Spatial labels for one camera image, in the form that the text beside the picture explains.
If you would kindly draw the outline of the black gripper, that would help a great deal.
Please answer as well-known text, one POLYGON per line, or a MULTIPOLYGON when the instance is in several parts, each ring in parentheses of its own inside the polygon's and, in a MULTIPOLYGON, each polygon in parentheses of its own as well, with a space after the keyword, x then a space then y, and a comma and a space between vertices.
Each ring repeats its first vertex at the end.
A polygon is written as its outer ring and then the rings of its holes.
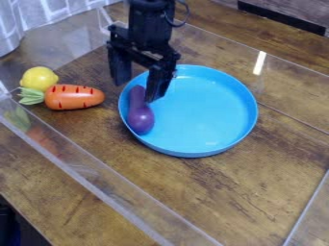
POLYGON ((108 27, 108 60, 113 83, 121 86, 131 80, 131 62, 149 68, 145 101, 165 95, 175 76, 180 54, 169 46, 175 0, 128 0, 128 26, 108 27))

